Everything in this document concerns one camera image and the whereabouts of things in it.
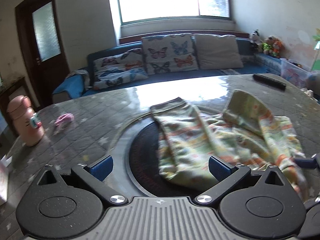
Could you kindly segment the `lying butterfly print pillow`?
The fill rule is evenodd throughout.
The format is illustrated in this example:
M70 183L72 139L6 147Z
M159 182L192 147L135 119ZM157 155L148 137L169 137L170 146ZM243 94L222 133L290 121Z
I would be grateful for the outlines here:
M144 69L143 54L140 48L130 49L122 54L103 57L94 63L94 90L107 89L145 80L149 76Z

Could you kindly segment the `pink cartoon water bottle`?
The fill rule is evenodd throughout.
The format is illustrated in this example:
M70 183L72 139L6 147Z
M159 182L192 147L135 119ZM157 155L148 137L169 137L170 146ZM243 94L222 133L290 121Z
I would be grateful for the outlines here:
M44 127L37 113L31 107L28 96L13 98L7 107L14 127L27 146L36 145L44 136Z

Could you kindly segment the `colourful patterned children's cardigan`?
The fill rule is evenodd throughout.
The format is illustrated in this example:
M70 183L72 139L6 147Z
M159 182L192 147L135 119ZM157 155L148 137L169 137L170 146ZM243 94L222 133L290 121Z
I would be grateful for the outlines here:
M300 198L308 198L307 180L294 161L304 153L291 120L274 115L252 94L235 90L225 109L210 116L181 98L150 111L159 124L159 175L168 182L208 190L218 182L208 168L216 156L258 171L276 165Z

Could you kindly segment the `black remote control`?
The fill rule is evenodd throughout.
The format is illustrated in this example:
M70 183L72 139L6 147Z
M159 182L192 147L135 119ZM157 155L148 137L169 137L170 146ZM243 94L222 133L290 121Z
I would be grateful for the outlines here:
M282 91L285 91L285 89L286 89L285 83L283 83L281 81L278 81L276 79L273 79L271 77L268 77L268 76L264 76L264 75L261 75L261 74L253 74L253 79L255 81L258 81L260 83L264 83L264 84L266 84L268 86L277 88L277 89L282 90Z

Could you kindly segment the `bright window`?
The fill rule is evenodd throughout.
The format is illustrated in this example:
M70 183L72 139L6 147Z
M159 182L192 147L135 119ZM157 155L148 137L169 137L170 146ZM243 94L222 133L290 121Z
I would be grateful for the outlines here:
M230 20L229 0L110 0L121 25L184 18Z

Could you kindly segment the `round black induction cooktop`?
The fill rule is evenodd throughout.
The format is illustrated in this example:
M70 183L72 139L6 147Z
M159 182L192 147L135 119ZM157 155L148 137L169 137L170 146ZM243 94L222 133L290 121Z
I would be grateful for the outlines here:
M131 181L148 196L195 198L212 185L197 190L168 182L159 175L158 168L159 125L151 121L132 139L127 150L127 172Z

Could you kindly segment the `plain beige pillow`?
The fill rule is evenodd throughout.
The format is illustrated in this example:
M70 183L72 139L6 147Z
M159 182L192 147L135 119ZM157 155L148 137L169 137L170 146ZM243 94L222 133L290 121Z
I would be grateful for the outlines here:
M234 35L195 34L194 38L200 69L244 67Z

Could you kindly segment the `upright butterfly print pillow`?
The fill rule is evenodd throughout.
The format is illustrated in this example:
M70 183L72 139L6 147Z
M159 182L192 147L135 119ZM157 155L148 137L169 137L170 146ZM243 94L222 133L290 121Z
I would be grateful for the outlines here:
M142 38L148 75L198 70L191 33Z

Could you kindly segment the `black white plush toy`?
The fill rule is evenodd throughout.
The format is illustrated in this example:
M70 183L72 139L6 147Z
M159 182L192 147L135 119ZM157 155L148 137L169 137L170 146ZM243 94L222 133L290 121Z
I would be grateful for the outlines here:
M263 41L260 37L259 31L254 30L250 33L249 39L251 42L251 46L254 50L262 53L263 52Z

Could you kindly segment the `dark wooden door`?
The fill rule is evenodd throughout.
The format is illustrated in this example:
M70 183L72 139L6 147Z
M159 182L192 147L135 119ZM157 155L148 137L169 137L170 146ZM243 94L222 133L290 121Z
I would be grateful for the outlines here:
M55 0L24 0L15 8L20 48L41 107L70 73L62 45Z

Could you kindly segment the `dark blue sofa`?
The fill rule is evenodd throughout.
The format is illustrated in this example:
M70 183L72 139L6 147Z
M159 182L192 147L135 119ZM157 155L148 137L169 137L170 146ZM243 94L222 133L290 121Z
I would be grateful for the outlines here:
M243 61L243 68L233 69L214 69L214 70L192 70L187 72L174 72L165 74L155 74L149 76L148 79L133 81L122 85L110 87L107 89L85 90L85 80L82 75L73 75L63 81L52 94L53 103L76 99L82 96L93 95L101 92L146 85L150 83L175 81L182 79L192 79L198 77L238 75L238 74L265 74L270 73L280 75L280 59L267 56L264 54L254 53L248 39L236 39L239 53Z

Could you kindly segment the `clear plastic storage box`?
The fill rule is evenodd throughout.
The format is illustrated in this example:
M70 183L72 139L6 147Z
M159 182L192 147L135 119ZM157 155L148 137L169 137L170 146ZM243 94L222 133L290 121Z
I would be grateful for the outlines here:
M316 81L315 73L304 70L298 62L280 58L280 76L298 88L310 88Z

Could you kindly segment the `brown orange plush toys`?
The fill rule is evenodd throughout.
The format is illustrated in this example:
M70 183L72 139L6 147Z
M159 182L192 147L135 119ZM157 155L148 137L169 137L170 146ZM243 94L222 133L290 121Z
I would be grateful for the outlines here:
M267 37L263 41L263 53L271 57L280 58L280 52L283 48L283 44L280 39L273 35Z

